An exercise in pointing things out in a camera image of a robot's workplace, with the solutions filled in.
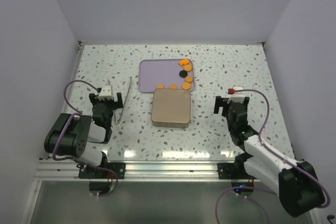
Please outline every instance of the orange object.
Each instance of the orange object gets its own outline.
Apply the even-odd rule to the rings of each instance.
[[[193,77],[192,76],[187,76],[186,78],[185,78],[185,81],[186,82],[189,82],[189,83],[191,83],[191,82],[193,82]]]
[[[182,89],[188,90],[191,88],[191,84],[189,82],[185,82],[182,84]]]
[[[187,72],[190,72],[193,69],[193,67],[191,65],[187,64],[183,67],[183,69]]]
[[[180,66],[187,65],[187,64],[189,64],[189,60],[188,59],[180,60],[180,62],[178,64],[180,64]]]

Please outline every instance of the table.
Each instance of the table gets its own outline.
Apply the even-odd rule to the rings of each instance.
[[[191,92],[191,124],[187,129],[154,127],[153,95],[138,90],[139,63],[145,59],[188,58],[194,62],[195,90]],[[88,143],[107,153],[110,161],[232,161],[242,150],[229,136],[223,117],[213,114],[215,97],[226,96],[232,86],[263,92],[270,102],[270,117],[263,137],[289,157],[294,157],[262,45],[85,45],[76,79],[95,87],[113,86],[125,98],[129,78],[133,85],[122,122],[112,123],[108,144]],[[92,115],[89,93],[83,83],[73,86],[70,101]],[[263,98],[250,96],[248,120],[258,130],[266,114]]]

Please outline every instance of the black round object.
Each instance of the black round object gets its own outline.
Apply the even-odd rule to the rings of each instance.
[[[180,71],[180,77],[182,77],[182,78],[186,78],[187,75],[188,75],[188,72],[187,72],[187,71],[185,71],[185,70],[181,70],[181,71]]]

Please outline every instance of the brown box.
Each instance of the brown box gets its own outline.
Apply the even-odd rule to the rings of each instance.
[[[181,89],[155,89],[152,104],[152,123],[156,127],[188,128],[191,95]]]

